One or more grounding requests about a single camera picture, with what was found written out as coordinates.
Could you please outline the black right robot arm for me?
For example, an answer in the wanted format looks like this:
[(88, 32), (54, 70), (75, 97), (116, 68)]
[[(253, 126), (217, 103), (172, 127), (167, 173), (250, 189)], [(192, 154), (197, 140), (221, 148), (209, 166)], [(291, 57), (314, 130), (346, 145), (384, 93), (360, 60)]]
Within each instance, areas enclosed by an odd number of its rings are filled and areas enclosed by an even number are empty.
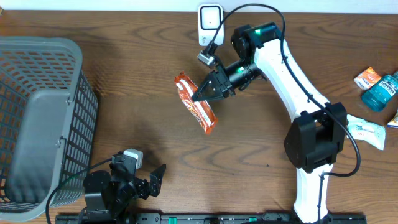
[(225, 67), (210, 42), (198, 54), (212, 68), (192, 99), (199, 103), (233, 96), (264, 75), (282, 100), (291, 120), (284, 149), (297, 171), (294, 212), (302, 223), (320, 223), (328, 215), (328, 176), (343, 149), (347, 112), (332, 104), (309, 81), (292, 57), (284, 33), (273, 22), (234, 30), (231, 43), (239, 60)]

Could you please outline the orange small tissue packet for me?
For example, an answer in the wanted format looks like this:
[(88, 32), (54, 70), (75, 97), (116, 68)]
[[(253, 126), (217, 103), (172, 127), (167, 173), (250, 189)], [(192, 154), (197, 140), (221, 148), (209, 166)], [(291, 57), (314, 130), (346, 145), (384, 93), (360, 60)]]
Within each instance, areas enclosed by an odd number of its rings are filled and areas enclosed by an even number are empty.
[(375, 85), (380, 79), (381, 76), (372, 67), (368, 67), (356, 76), (353, 81), (360, 87), (360, 89), (366, 91)]

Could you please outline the orange snack bar wrapper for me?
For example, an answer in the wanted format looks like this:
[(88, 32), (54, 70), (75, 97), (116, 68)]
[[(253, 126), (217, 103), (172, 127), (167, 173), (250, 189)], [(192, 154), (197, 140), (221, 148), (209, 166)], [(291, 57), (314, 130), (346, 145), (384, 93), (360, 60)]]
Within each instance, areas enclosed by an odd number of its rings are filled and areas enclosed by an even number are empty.
[(174, 83), (182, 103), (198, 121), (205, 134), (210, 135), (218, 122), (218, 118), (207, 101), (192, 100), (194, 92), (198, 90), (196, 84), (192, 82), (183, 70), (175, 77)]

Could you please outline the blue mouthwash bottle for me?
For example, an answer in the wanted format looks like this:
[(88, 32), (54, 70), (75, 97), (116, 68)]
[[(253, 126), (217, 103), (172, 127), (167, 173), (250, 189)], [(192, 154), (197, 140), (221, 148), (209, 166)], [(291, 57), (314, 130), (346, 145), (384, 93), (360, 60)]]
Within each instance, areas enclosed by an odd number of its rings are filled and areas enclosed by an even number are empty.
[(382, 111), (397, 94), (397, 72), (385, 75), (361, 96), (364, 104), (373, 111)]

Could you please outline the yellow tissue pack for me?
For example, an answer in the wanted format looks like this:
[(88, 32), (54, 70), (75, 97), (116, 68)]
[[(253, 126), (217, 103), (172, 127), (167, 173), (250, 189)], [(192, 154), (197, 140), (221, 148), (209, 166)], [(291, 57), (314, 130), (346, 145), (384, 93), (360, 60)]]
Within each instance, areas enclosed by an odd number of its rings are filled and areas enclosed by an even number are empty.
[(387, 127), (398, 128), (398, 111), (396, 111), (394, 117), (387, 123)]

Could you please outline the teal wet wipes pack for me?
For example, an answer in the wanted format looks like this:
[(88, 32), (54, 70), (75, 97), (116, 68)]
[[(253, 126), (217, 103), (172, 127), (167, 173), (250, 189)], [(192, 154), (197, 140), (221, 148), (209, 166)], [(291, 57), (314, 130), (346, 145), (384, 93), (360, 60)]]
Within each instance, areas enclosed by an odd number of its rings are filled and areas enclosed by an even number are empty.
[(386, 130), (384, 126), (357, 118), (352, 115), (347, 116), (348, 131), (355, 140), (366, 141), (380, 151), (384, 150), (386, 140)]

